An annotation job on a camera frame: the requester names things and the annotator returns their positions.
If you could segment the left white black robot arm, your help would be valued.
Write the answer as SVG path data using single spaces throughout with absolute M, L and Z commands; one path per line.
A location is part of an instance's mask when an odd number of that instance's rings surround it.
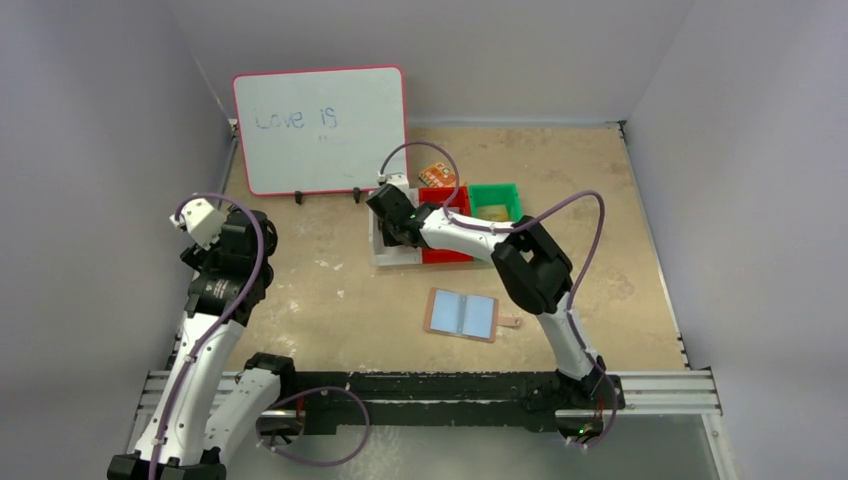
M 214 403 L 230 354 L 273 282 L 278 235 L 261 211 L 209 212 L 215 241 L 180 255 L 196 276 L 162 397 L 132 451 L 112 458 L 110 479 L 225 478 L 234 450 L 294 373 L 291 359 L 257 353 L 246 364 L 246 384 Z

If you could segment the white plastic bin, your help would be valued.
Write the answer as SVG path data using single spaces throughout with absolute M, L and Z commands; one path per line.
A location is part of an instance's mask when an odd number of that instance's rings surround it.
M 417 208 L 417 195 L 415 193 L 409 193 L 407 197 L 412 202 L 413 206 Z M 372 263 L 376 267 L 388 268 L 420 265 L 422 263 L 420 249 L 408 246 L 384 246 L 381 239 L 381 233 L 378 230 L 377 219 L 370 209 L 368 211 L 368 214 L 371 258 Z

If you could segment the red plastic bin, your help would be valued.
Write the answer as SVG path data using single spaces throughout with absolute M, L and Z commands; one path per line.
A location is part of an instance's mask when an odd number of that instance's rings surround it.
M 441 206 L 447 200 L 453 188 L 448 187 L 426 187 L 419 188 L 419 203 L 434 203 Z M 471 200 L 468 189 L 461 187 L 457 196 L 448 204 L 448 210 L 451 213 L 458 213 L 467 217 L 472 217 Z M 452 250 L 445 249 L 421 249 L 422 263 L 425 265 L 446 264 L 446 263 L 463 263 L 473 262 L 474 258 L 470 255 L 462 254 Z

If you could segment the green plastic bin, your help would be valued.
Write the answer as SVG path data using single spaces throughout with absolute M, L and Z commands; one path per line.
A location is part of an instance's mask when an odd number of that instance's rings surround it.
M 479 207 L 496 204 L 503 204 L 508 208 L 509 222 L 516 222 L 523 216 L 521 200 L 515 184 L 475 184 L 468 187 L 468 192 L 474 218 L 478 218 Z

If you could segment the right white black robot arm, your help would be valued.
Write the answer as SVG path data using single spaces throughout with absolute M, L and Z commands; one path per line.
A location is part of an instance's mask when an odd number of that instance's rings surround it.
M 571 260 L 540 218 L 491 222 L 435 203 L 415 206 L 391 183 L 373 191 L 366 204 L 394 246 L 449 250 L 493 265 L 508 297 L 541 325 L 559 377 L 588 398 L 616 393 L 602 357 L 578 326 L 574 297 L 584 275 L 572 279 Z

